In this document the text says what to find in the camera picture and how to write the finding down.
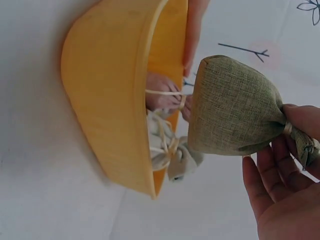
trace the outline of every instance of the yellow bowl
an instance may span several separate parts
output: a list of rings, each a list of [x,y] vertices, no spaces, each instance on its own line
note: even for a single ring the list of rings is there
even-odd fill
[[[152,170],[146,75],[182,87],[187,11],[187,0],[102,0],[75,21],[62,50],[65,91],[106,175],[152,199],[166,170]]]

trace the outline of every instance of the flower print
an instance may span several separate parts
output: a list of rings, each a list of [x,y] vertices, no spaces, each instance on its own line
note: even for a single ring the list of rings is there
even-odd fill
[[[313,25],[317,25],[320,22],[320,0],[306,0],[299,4],[296,8],[303,11],[312,11]]]

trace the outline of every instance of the drawstring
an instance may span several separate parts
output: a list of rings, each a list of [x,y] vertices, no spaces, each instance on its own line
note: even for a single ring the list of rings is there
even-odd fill
[[[146,89],[145,92],[147,94],[159,94],[159,95],[166,95],[166,96],[181,96],[181,102],[178,107],[179,111],[181,111],[185,107],[186,100],[187,100],[187,96],[180,91],[154,91],[154,90]]]
[[[181,102],[180,105],[178,107],[178,110],[181,111],[186,104],[186,100],[187,100],[187,96],[185,94],[183,94],[180,91],[155,91],[155,90],[149,90],[146,89],[145,92],[147,94],[159,94],[159,95],[166,95],[166,96],[181,96]],[[173,158],[173,156],[176,154],[178,146],[179,146],[179,139],[176,137],[173,137],[171,139],[170,144],[167,144],[167,140],[166,140],[166,135],[165,135],[165,130],[164,127],[162,126],[161,122],[159,119],[156,120],[158,127],[159,127],[159,132],[160,132],[160,137],[161,137],[161,141],[162,141],[162,145],[163,145],[163,149],[162,148],[157,148],[157,147],[153,147],[150,146],[149,149],[150,151],[154,151],[157,153],[162,153],[162,154],[166,154],[167,158],[166,161],[162,164],[161,169],[162,170],[166,167],[169,166],[171,159]],[[166,124],[168,124],[170,126],[170,128],[172,128],[171,123],[168,121],[164,121]]]
[[[287,121],[285,123],[284,129],[283,129],[283,133],[286,134],[286,135],[291,135],[292,128],[293,128],[292,124]]]
[[[173,158],[174,155],[176,155],[176,152],[177,152],[177,149],[178,149],[180,141],[179,141],[178,138],[176,138],[174,136],[171,139],[170,144],[168,145],[167,144],[167,140],[166,140],[164,127],[162,126],[162,124],[161,124],[159,119],[157,119],[156,122],[157,122],[157,124],[159,126],[160,138],[161,138],[162,145],[163,145],[164,149],[153,147],[153,146],[150,146],[149,149],[151,151],[162,153],[162,154],[166,155],[167,158],[166,158],[165,162],[162,163],[162,167],[159,169],[159,170],[162,170],[162,169],[164,169],[164,168],[169,166],[171,159]]]

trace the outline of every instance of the hand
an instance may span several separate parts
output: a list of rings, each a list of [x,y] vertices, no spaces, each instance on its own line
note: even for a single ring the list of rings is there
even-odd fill
[[[154,72],[147,73],[146,89],[160,92],[180,92],[178,86],[167,76]],[[156,109],[177,109],[180,101],[180,95],[145,94],[145,105],[151,111]]]
[[[192,106],[192,95],[187,95],[185,99],[184,108],[182,108],[181,113],[184,120],[189,122],[191,115],[191,106]]]
[[[288,120],[320,140],[320,108],[285,105]],[[243,181],[253,209],[260,240],[317,240],[320,236],[320,183],[302,174],[293,140],[281,135],[242,162]],[[306,169],[320,179],[320,159]]]
[[[188,14],[185,32],[183,66],[185,77],[188,77],[200,39],[202,18],[210,0],[188,0]]]

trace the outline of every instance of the patterned fabric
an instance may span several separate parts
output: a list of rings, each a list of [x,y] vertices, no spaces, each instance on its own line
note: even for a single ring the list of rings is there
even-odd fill
[[[207,154],[254,154],[284,132],[287,122],[276,87],[260,72],[223,55],[200,63],[189,120],[188,144]],[[319,156],[319,142],[292,127],[300,163]]]

